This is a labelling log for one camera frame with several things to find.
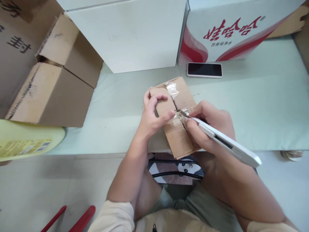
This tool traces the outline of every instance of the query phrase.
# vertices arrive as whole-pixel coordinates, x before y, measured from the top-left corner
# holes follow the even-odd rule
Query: open cardboard box
[[[156,105],[159,116],[169,110],[191,112],[196,106],[182,77],[177,77],[150,89],[151,96],[156,93],[168,96],[167,100],[159,100]],[[176,159],[183,158],[200,150],[200,147],[196,145],[190,133],[186,130],[185,121],[179,113],[176,113],[176,116],[163,126],[163,130]]]
[[[96,50],[64,14],[51,28],[36,59],[66,69],[92,88],[97,86],[103,64]]]
[[[36,64],[35,53],[63,10],[56,0],[0,2],[0,119],[4,119]]]
[[[64,68],[37,63],[6,119],[48,126],[82,127],[94,89]]]

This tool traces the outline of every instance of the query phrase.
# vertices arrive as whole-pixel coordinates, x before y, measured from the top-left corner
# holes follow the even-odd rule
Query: box cutter
[[[220,131],[216,130],[212,126],[208,125],[207,123],[196,117],[190,117],[189,114],[186,114],[181,110],[179,110],[178,112],[180,112],[186,118],[192,118],[193,120],[195,120],[198,123],[199,128],[205,134],[207,134],[210,138],[212,138],[218,144],[224,147],[232,156],[234,156],[240,162],[250,165],[254,168],[257,168],[262,164],[260,158],[255,153],[249,151],[247,148],[243,147],[230,137],[226,136],[225,134],[221,133]]]

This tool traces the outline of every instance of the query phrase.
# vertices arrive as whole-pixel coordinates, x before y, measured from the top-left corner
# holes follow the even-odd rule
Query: floor
[[[300,231],[309,231],[309,152],[298,162],[279,152],[258,155],[261,179]],[[40,231],[63,205],[64,216],[49,231],[69,231],[90,205],[95,218],[123,156],[42,155],[0,167],[1,231]]]

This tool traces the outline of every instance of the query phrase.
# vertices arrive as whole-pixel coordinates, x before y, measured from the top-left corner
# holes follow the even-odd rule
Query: beige shirt
[[[186,210],[163,209],[141,218],[136,226],[133,221],[134,209],[128,203],[106,201],[98,217],[91,224],[88,232],[169,232],[201,231],[216,232],[203,223],[197,216]],[[278,223],[250,222],[247,232],[297,232],[290,226]]]

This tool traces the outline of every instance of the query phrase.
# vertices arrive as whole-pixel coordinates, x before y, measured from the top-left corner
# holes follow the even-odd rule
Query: light green table surface
[[[237,141],[253,151],[309,150],[309,75],[291,37],[264,41],[246,59],[222,62],[221,79],[186,76],[186,66],[113,74],[103,65],[82,128],[48,154],[124,153],[138,127],[143,94],[183,76],[198,103],[228,110]],[[150,152],[168,151],[163,131]]]

